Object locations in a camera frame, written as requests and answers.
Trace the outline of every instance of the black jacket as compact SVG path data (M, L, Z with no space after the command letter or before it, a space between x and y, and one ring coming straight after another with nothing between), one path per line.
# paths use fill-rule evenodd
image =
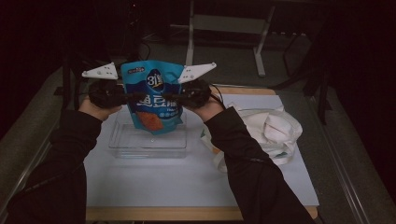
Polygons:
M7 224L85 223L83 161L96 145L101 124L78 111L63 112L46 159L8 203ZM212 143L226 155L230 186L245 223L315 223L233 108L205 124Z

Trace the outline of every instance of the clear plastic container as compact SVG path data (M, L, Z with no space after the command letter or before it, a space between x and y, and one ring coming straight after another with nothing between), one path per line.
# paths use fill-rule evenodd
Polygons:
M136 129L129 110L122 109L110 136L110 152L116 158L184 158L187 146L186 117L185 113L181 115L183 123L178 124L174 131L153 135Z

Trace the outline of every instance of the table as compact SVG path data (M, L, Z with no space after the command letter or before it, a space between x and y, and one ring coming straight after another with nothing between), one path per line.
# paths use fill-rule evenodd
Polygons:
M281 106L271 90L220 88L220 91L226 103L235 100L243 108L249 98L258 104L266 102L269 107ZM190 147L184 159L114 158L107 151L114 120L111 116L104 122L98 144L85 160L87 220L242 219L227 175L216 170L212 152L199 139L202 122L198 117L188 114ZM318 198L298 148L293 160L280 169L307 211L316 217Z

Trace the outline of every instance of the black sleeve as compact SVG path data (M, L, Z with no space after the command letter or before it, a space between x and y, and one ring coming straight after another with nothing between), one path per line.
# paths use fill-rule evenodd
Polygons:
M96 145L102 121L64 111L50 148L7 206L6 223L85 223L86 176L83 161Z
M315 223L233 107L205 125L225 154L228 178L245 223Z

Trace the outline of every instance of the snack bag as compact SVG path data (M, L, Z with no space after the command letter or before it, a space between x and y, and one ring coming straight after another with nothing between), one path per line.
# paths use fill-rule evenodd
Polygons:
M183 108L174 101L165 101L162 93L180 93L177 82L184 66L160 61L140 61L121 66L127 93L145 93L139 102L128 101L134 127L152 134L172 132L179 123Z

